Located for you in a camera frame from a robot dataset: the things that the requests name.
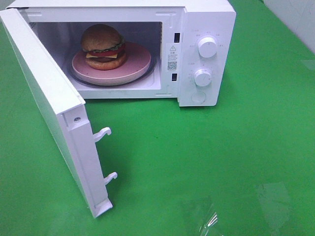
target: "microwave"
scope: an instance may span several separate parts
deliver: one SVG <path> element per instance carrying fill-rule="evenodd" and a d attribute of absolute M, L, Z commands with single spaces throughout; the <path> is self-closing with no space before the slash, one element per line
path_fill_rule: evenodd
<path fill-rule="evenodd" d="M 95 143 L 111 129 L 92 133 L 85 99 L 177 98 L 179 106 L 214 106 L 235 17 L 227 0 L 16 0 L 0 11 L 37 106 L 93 217 L 113 207 L 106 185 L 117 173 L 103 176 Z M 126 49 L 144 48 L 150 55 L 145 72 L 120 85 L 82 79 L 74 59 L 83 32 L 95 24 L 115 28 Z"/>

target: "open microwave door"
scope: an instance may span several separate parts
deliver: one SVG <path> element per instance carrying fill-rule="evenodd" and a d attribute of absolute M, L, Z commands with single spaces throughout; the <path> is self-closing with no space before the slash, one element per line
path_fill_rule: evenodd
<path fill-rule="evenodd" d="M 109 128 L 93 134 L 85 101 L 16 9 L 0 11 L 9 40 L 31 92 L 94 217 L 112 208 L 95 142 Z"/>

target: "burger patty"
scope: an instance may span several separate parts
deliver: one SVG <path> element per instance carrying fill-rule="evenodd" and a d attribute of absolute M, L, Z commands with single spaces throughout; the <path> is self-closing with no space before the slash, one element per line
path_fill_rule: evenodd
<path fill-rule="evenodd" d="M 119 52 L 118 55 L 117 55 L 117 58 L 120 58 L 124 53 L 125 53 L 124 50 Z M 116 60 L 117 58 L 91 58 L 91 59 L 99 61 L 99 62 L 110 62 L 110 61 Z"/>

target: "cheese slice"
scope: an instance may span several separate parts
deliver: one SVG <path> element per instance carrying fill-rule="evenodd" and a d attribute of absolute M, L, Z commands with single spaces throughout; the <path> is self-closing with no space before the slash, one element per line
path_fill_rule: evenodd
<path fill-rule="evenodd" d="M 118 56 L 118 54 L 111 55 L 111 56 L 105 56 L 105 57 L 101 57 L 101 58 L 117 58 L 117 56 Z M 86 58 L 99 58 L 99 57 L 93 56 L 93 55 L 87 53 Z"/>

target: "qr code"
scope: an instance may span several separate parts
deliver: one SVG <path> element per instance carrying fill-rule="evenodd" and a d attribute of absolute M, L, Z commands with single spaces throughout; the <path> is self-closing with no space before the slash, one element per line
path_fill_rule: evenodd
<path fill-rule="evenodd" d="M 167 64 L 167 70 L 177 70 L 177 61 L 169 61 Z"/>

